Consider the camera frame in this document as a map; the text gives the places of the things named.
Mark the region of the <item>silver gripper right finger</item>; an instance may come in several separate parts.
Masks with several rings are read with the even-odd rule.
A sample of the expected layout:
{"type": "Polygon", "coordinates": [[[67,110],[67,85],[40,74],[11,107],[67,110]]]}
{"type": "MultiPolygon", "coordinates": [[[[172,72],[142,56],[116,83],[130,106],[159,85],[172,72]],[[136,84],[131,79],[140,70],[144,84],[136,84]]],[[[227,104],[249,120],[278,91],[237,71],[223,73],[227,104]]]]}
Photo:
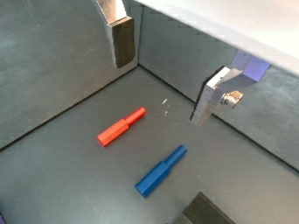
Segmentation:
{"type": "Polygon", "coordinates": [[[203,125],[220,105],[234,109],[245,95],[239,89],[258,83],[270,67],[267,61],[238,50],[230,66],[222,66],[202,83],[191,122],[203,125]]]}

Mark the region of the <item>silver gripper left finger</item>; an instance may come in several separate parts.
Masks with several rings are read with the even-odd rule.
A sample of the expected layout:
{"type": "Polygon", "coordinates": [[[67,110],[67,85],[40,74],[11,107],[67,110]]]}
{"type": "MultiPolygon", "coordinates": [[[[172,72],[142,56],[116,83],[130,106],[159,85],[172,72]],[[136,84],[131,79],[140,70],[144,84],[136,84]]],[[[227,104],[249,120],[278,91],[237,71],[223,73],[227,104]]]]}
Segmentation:
{"type": "Polygon", "coordinates": [[[136,56],[135,19],[127,15],[123,0],[94,0],[107,29],[112,60],[124,67],[136,56]]]}

